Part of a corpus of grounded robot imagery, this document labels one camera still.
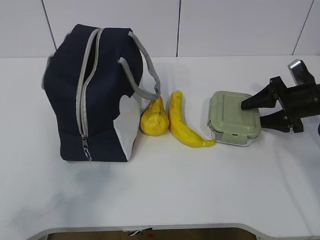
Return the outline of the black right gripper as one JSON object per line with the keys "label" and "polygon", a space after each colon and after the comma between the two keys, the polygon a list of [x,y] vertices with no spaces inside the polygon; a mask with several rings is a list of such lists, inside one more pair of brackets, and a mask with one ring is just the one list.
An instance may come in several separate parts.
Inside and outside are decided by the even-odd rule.
{"label": "black right gripper", "polygon": [[277,101],[282,110],[261,116],[261,127],[280,132],[293,130],[294,133],[302,133],[302,118],[320,114],[320,85],[315,83],[287,87],[279,76],[274,77],[270,79],[269,86],[242,101],[241,109],[274,108]]}

